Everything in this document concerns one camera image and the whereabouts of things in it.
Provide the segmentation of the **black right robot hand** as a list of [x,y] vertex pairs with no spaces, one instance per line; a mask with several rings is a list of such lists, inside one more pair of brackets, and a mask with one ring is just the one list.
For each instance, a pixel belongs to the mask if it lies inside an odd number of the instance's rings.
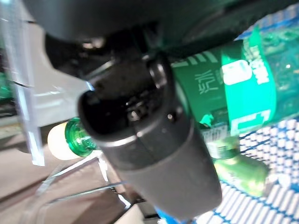
[[256,22],[294,0],[26,0],[78,114],[120,177],[187,220],[222,201],[212,150],[299,113],[299,29]]

